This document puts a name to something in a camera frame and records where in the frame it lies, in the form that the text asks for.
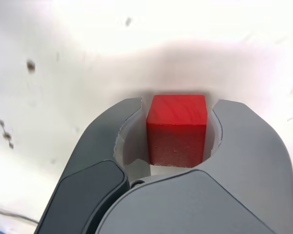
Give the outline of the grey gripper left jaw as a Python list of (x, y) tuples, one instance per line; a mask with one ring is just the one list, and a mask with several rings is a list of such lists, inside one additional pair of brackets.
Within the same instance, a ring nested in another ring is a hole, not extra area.
[(150, 176), (143, 100), (124, 99), (85, 129), (36, 228), (38, 234), (93, 234), (132, 182)]

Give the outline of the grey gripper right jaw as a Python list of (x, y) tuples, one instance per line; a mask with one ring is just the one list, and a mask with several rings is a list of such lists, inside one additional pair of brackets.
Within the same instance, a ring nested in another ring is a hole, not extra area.
[(211, 118), (211, 157), (131, 189), (98, 233), (293, 234), (293, 169), (280, 136), (240, 102), (218, 101)]

